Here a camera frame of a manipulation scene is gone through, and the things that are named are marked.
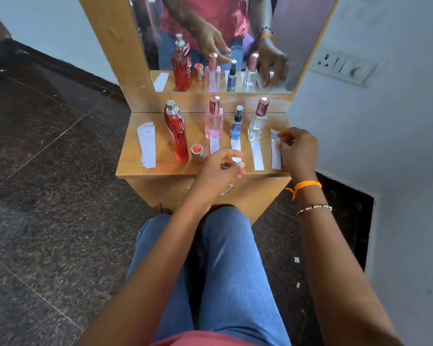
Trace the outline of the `person's right hand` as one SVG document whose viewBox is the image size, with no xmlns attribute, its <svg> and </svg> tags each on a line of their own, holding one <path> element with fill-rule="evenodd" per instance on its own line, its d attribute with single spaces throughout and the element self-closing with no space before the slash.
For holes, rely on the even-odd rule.
<svg viewBox="0 0 433 346">
<path fill-rule="evenodd" d="M 298 128 L 295 151 L 288 157 L 282 157 L 282 163 L 288 170 L 293 183 L 306 180 L 317 181 L 316 162 L 318 140 L 310 132 Z"/>
</svg>

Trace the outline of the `person's left hand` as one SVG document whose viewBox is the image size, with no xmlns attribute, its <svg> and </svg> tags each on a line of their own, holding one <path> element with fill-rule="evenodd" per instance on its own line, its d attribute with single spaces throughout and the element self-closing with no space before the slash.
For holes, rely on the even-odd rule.
<svg viewBox="0 0 433 346">
<path fill-rule="evenodd" d="M 217 188 L 220 188 L 221 190 L 224 190 L 226 187 L 230 186 L 231 183 L 234 181 L 219 181 L 218 180 L 218 151 L 215 153 L 207 156 L 202 163 L 198 173 L 196 174 L 196 177 L 191 185 L 191 187 L 202 187 L 204 185 L 210 185 L 215 186 Z M 210 198 L 204 198 L 198 200 L 212 204 L 214 200 L 216 199 L 210 199 Z"/>
</svg>

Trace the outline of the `person's left forearm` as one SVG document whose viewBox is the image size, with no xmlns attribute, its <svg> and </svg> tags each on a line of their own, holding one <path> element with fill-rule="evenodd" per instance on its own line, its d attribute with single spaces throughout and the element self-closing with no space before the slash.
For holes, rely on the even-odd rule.
<svg viewBox="0 0 433 346">
<path fill-rule="evenodd" d="M 185 263 L 197 225 L 212 200 L 189 191 L 145 259 L 101 309 L 76 346 L 151 343 Z"/>
</svg>

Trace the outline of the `person's right forearm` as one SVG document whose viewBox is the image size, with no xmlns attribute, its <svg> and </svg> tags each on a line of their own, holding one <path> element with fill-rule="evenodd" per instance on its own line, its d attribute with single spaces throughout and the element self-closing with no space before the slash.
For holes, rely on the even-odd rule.
<svg viewBox="0 0 433 346">
<path fill-rule="evenodd" d="M 392 322 L 347 244 L 323 190 L 296 196 L 307 275 L 325 346 L 403 346 Z"/>
</svg>

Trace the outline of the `small blue perfume bottle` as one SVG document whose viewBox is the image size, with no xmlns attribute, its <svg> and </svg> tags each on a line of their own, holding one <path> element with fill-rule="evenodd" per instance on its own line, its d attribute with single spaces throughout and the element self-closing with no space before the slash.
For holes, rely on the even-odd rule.
<svg viewBox="0 0 433 346">
<path fill-rule="evenodd" d="M 242 129 L 242 117 L 243 117 L 243 106 L 238 105 L 236 107 L 236 113 L 233 118 L 231 131 L 230 131 L 230 138 L 232 140 L 238 140 L 240 138 L 240 133 Z"/>
</svg>

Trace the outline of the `clear perfume bottle pink cap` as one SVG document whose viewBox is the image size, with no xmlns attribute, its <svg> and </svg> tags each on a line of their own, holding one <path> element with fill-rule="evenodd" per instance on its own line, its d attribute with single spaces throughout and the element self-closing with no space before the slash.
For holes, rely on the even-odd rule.
<svg viewBox="0 0 433 346">
<path fill-rule="evenodd" d="M 259 140 L 267 120 L 267 110 L 270 100 L 267 97 L 261 97 L 252 114 L 250 125 L 248 127 L 248 139 Z"/>
</svg>

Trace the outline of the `orange thread wristband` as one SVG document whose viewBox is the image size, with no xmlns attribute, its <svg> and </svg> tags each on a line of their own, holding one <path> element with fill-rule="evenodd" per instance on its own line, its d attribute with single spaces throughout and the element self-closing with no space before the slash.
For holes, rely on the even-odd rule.
<svg viewBox="0 0 433 346">
<path fill-rule="evenodd" d="M 293 188 L 286 187 L 284 189 L 292 193 L 291 201 L 293 202 L 299 190 L 308 186 L 317 186 L 320 189 L 322 189 L 322 184 L 319 181 L 314 181 L 314 180 L 302 181 L 296 184 Z"/>
</svg>

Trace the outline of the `tall red perfume bottle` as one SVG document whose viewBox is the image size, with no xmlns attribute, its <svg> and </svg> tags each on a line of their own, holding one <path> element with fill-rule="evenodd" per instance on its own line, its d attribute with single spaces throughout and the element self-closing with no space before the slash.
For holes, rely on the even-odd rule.
<svg viewBox="0 0 433 346">
<path fill-rule="evenodd" d="M 168 100 L 164 107 L 164 120 L 171 134 L 172 148 L 180 162 L 188 162 L 189 151 L 185 136 L 185 121 L 174 100 Z"/>
</svg>

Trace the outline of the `stack of white paper strips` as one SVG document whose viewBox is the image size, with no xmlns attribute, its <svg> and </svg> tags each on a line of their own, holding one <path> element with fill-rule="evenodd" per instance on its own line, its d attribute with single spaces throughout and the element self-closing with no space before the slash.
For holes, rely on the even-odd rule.
<svg viewBox="0 0 433 346">
<path fill-rule="evenodd" d="M 141 163 L 144 168 L 156 167 L 156 134 L 153 122 L 147 122 L 137 127 L 141 149 Z"/>
</svg>

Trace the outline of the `mirror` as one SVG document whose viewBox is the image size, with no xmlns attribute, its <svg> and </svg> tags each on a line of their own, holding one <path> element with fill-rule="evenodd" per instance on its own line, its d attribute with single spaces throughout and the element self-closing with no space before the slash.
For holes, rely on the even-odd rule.
<svg viewBox="0 0 433 346">
<path fill-rule="evenodd" d="M 128 0 L 156 92 L 292 93 L 337 0 Z"/>
</svg>

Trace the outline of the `blue jeans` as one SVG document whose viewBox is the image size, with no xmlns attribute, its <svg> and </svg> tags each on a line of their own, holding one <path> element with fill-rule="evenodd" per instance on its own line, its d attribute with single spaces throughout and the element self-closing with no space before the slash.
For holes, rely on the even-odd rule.
<svg viewBox="0 0 433 346">
<path fill-rule="evenodd" d="M 188 331 L 208 331 L 259 346 L 291 346 L 247 217 L 235 207 L 219 208 L 206 217 L 200 237 L 204 288 L 197 330 L 187 258 L 152 343 Z"/>
</svg>

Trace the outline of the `wooden dressing table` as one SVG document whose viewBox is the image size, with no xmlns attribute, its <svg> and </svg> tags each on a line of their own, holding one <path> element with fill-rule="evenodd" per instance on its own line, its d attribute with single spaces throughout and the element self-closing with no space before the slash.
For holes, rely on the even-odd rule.
<svg viewBox="0 0 433 346">
<path fill-rule="evenodd" d="M 116 176 L 124 179 L 153 209 L 160 205 L 175 210 L 195 179 L 200 165 L 180 162 L 174 155 L 165 120 L 164 108 L 174 100 L 185 120 L 185 135 L 190 148 L 201 144 L 204 155 L 210 153 L 209 140 L 204 136 L 204 112 L 213 93 L 156 92 L 140 42 L 130 0 L 79 0 L 94 33 L 120 84 L 132 111 L 126 131 Z M 220 147 L 230 147 L 230 123 L 238 105 L 244 108 L 241 150 L 246 174 L 233 182 L 234 189 L 213 203 L 213 208 L 232 205 L 255 224 L 275 198 L 290 182 L 288 172 L 271 168 L 271 129 L 283 131 L 289 127 L 287 110 L 293 93 L 217 93 L 225 113 Z M 260 97 L 270 100 L 267 122 L 261 136 L 264 171 L 254 170 L 254 159 L 247 128 Z M 141 163 L 137 127 L 153 122 L 156 134 L 156 167 L 146 169 Z"/>
</svg>

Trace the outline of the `pink shirt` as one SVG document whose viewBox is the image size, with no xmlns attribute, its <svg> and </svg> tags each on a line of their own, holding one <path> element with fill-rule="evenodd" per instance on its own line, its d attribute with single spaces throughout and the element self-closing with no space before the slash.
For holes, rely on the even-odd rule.
<svg viewBox="0 0 433 346">
<path fill-rule="evenodd" d="M 180 333 L 150 346 L 259 346 L 254 343 L 215 332 L 188 331 Z"/>
</svg>

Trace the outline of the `white wall switch socket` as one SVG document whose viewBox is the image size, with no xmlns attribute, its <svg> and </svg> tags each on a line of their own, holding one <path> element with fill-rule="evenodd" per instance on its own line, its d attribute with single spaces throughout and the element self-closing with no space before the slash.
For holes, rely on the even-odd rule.
<svg viewBox="0 0 433 346">
<path fill-rule="evenodd" d="M 355 85 L 365 86 L 378 63 L 339 50 L 319 47 L 313 54 L 308 70 Z"/>
</svg>

